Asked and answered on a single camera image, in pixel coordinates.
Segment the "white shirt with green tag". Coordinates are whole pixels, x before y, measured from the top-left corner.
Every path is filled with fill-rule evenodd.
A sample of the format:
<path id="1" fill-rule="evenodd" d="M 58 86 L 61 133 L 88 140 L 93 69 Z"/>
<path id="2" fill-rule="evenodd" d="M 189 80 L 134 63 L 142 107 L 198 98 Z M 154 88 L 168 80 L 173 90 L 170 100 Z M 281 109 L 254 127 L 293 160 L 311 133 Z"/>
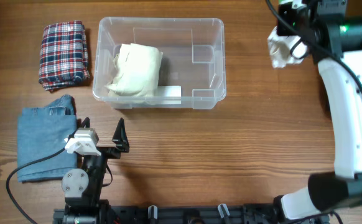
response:
<path id="1" fill-rule="evenodd" d="M 269 56 L 273 68 L 284 68 L 289 64 L 300 64 L 303 56 L 308 52 L 307 46 L 300 42 L 300 37 L 279 36 L 277 26 L 272 30 L 267 38 Z"/>

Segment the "red blue plaid cloth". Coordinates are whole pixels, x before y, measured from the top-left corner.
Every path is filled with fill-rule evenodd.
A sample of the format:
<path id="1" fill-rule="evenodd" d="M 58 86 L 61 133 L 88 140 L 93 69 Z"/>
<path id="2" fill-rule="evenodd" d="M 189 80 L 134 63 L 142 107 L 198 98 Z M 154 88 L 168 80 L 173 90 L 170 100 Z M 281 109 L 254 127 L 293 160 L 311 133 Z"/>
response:
<path id="1" fill-rule="evenodd" d="M 90 79 L 88 47 L 82 21 L 44 28 L 40 46 L 39 83 L 46 91 L 84 84 Z"/>

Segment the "cream cloth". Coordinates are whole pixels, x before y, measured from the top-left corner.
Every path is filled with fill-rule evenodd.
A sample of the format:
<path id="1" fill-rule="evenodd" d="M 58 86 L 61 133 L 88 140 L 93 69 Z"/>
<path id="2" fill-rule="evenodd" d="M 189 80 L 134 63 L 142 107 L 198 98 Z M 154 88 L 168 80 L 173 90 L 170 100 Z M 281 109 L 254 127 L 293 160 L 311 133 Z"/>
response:
<path id="1" fill-rule="evenodd" d="M 155 48 L 139 44 L 122 44 L 113 63 L 115 77 L 106 85 L 111 97 L 151 97 L 159 82 L 159 70 L 163 53 Z"/>

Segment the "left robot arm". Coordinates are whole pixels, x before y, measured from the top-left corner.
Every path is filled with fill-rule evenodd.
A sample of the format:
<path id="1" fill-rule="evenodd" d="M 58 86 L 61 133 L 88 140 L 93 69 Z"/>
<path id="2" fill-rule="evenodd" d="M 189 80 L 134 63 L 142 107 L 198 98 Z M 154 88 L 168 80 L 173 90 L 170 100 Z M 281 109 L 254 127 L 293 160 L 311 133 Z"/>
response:
<path id="1" fill-rule="evenodd" d="M 121 153 L 129 152 L 124 119 L 120 118 L 112 137 L 114 146 L 98 146 L 99 137 L 86 118 L 82 127 L 69 135 L 65 150 L 78 154 L 82 159 L 80 168 L 68 171 L 62 179 L 65 193 L 65 208 L 54 211 L 53 222 L 61 224 L 121 223 L 108 200 L 100 199 L 106 187 L 104 175 L 111 172 L 109 159 L 119 159 Z"/>

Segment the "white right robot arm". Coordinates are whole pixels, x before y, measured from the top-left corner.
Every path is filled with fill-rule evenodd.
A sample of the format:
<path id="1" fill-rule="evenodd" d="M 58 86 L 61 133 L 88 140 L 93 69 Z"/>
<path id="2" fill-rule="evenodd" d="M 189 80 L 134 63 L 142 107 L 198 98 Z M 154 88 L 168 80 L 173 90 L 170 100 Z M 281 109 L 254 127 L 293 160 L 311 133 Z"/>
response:
<path id="1" fill-rule="evenodd" d="M 325 86 L 335 138 L 334 170 L 274 199 L 279 223 L 302 222 L 362 205 L 362 17 L 346 1 L 281 1 L 277 34 L 307 46 Z"/>

